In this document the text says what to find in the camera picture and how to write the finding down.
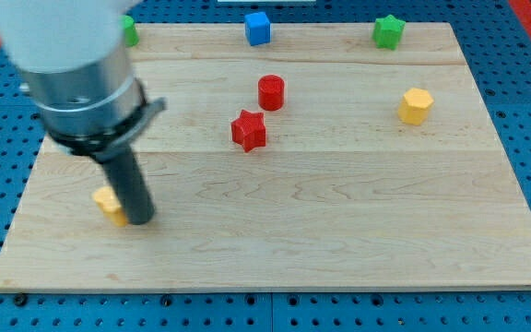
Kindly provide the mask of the green block behind arm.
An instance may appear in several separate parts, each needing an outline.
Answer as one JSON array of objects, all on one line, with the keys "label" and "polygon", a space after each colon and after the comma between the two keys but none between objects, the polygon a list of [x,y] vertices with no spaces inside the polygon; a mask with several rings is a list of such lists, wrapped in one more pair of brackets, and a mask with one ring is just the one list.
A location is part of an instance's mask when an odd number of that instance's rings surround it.
[{"label": "green block behind arm", "polygon": [[134,47],[139,43],[136,30],[136,21],[128,15],[122,15],[122,25],[124,31],[124,44],[126,47]]}]

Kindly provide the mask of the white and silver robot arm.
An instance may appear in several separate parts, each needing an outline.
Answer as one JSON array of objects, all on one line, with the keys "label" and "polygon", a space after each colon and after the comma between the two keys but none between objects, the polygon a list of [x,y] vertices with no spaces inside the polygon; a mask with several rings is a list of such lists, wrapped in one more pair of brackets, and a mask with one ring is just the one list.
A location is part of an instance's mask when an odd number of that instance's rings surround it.
[{"label": "white and silver robot arm", "polygon": [[0,0],[0,39],[51,139],[98,163],[131,144],[165,100],[149,102],[124,44],[137,0]]}]

